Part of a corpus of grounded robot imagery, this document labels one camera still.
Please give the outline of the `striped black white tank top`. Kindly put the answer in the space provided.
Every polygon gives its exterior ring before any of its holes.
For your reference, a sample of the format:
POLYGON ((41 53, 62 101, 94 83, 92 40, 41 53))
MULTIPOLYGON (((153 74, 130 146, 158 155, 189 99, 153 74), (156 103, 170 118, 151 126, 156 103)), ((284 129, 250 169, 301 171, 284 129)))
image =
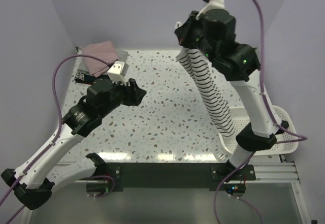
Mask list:
POLYGON ((230 108, 215 84, 207 58, 197 49, 182 48, 176 61, 186 70, 199 90, 208 115, 218 132, 224 137, 234 134, 230 108))

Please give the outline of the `pink tank top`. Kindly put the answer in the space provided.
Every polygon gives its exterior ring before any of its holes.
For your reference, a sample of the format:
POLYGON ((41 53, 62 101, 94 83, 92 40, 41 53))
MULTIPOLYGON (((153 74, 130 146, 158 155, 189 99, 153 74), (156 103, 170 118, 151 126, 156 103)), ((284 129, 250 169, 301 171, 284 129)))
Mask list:
POLYGON ((94 56, 106 62, 102 63, 89 57, 84 58, 84 63, 88 68, 90 75, 95 77, 99 77, 105 73, 110 68, 110 66, 118 60, 118 55, 111 41, 90 44, 86 47, 83 47, 82 54, 94 56))

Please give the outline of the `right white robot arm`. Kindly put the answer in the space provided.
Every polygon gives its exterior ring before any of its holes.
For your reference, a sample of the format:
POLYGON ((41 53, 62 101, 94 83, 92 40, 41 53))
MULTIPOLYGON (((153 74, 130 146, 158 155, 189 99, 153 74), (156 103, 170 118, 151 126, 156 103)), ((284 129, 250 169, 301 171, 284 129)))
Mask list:
POLYGON ((181 46, 176 60, 195 82, 208 114, 224 137, 235 136, 237 146, 227 161, 226 174, 237 180, 244 165, 256 151, 268 150, 276 143, 288 123, 275 115, 263 84, 255 49, 236 41, 236 19, 224 9, 204 14, 192 11, 184 23, 178 23, 175 35, 181 46), (235 133, 227 101, 214 84, 210 68, 220 72, 239 95, 249 123, 235 133))

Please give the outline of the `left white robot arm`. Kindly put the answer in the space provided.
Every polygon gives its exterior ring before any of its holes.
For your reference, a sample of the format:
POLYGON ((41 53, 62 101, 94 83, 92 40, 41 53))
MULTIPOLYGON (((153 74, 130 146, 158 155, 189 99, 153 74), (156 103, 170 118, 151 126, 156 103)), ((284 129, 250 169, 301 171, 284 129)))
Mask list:
POLYGON ((86 95, 69 109, 51 138, 23 165, 5 169, 1 178, 25 207, 30 210, 41 207, 50 199, 54 187, 64 181, 64 176, 56 180, 50 175, 63 156, 99 127, 113 110, 120 105, 140 105, 146 93, 135 79, 129 79, 126 84, 96 80, 86 95))

